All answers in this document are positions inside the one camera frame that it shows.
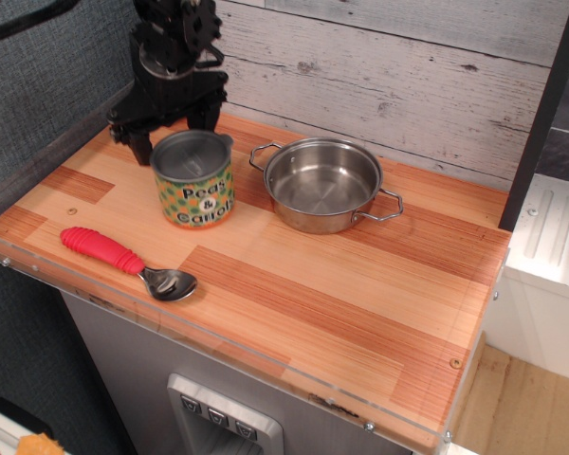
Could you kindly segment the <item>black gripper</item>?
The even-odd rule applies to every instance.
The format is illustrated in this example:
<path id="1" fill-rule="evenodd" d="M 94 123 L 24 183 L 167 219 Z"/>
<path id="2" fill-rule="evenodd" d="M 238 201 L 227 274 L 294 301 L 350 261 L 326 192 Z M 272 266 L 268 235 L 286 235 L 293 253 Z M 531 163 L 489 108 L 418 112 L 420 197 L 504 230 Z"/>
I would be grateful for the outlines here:
<path id="1" fill-rule="evenodd" d="M 154 130 L 182 118 L 192 130 L 215 129 L 228 80 L 223 71 L 158 76 L 138 65 L 132 88 L 108 110 L 111 136 L 132 150 L 139 165 L 149 166 Z"/>

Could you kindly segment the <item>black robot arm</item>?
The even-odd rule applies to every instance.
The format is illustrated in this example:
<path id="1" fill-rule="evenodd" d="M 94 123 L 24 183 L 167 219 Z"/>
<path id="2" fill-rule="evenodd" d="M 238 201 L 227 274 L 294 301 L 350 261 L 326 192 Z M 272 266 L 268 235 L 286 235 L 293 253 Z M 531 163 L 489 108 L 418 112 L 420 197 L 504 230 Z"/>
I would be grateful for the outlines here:
<path id="1" fill-rule="evenodd" d="M 212 131 L 227 100 L 224 55 L 213 42 L 221 19 L 213 1 L 136 1 L 140 22 L 129 35 L 134 81 L 107 113 L 110 134 L 150 164 L 150 134 L 180 119 Z"/>

